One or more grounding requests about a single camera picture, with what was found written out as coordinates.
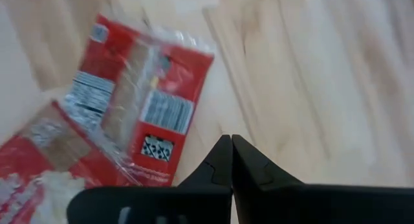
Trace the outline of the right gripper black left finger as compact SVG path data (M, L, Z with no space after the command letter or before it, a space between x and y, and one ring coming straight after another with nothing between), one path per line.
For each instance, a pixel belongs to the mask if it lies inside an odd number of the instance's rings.
M178 186L103 186L77 194L67 207L70 224L229 223L232 139L223 135Z

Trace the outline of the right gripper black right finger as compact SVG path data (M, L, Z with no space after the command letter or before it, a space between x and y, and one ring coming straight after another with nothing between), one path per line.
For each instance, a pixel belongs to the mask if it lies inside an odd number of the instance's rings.
M240 135L232 135L240 223L413 224L413 189L300 181Z

